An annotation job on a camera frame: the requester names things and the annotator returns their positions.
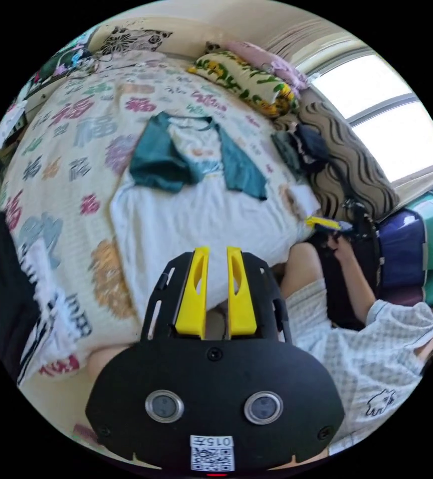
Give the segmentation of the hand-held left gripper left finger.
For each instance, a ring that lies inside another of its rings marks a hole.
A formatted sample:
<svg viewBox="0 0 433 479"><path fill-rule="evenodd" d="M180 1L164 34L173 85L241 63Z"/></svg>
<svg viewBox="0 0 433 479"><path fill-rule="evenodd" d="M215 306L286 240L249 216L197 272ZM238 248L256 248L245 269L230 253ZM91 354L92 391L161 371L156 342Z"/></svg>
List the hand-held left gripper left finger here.
<svg viewBox="0 0 433 479"><path fill-rule="evenodd" d="M209 255L207 246L198 247L193 252L175 322L179 335L205 337Z"/></svg>

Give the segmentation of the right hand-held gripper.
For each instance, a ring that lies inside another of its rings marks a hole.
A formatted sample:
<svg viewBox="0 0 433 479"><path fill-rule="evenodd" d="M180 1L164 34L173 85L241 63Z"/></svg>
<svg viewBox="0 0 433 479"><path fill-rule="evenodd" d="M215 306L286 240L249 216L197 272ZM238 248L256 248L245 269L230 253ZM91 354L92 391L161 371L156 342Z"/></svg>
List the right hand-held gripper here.
<svg viewBox="0 0 433 479"><path fill-rule="evenodd" d="M379 230L366 207L356 199L346 198L342 207L347 214L346 221L350 226L341 230L340 223L323 217L309 216L306 219L308 226L317 229L334 230L327 233L329 238L338 239L343 237L352 245L369 244L372 247L379 247Z"/></svg>

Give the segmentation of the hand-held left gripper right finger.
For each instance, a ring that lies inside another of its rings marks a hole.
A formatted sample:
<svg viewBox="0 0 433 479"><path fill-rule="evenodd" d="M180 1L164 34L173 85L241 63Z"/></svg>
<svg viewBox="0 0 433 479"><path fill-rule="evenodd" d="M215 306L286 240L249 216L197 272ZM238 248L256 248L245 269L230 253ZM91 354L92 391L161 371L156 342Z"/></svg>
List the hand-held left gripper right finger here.
<svg viewBox="0 0 433 479"><path fill-rule="evenodd" d="M227 322L231 339L252 336L256 332L256 318L253 309L249 282L242 251L229 246L226 250L228 270Z"/></svg>

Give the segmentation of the person's right hand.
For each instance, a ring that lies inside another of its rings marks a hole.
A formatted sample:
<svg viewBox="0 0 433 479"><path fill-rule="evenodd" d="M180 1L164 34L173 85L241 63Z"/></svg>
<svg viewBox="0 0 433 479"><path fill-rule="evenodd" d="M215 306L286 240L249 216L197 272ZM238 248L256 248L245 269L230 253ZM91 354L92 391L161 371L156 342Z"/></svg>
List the person's right hand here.
<svg viewBox="0 0 433 479"><path fill-rule="evenodd" d="M341 265L349 264L355 260L353 247L344 236L328 236L327 245Z"/></svg>

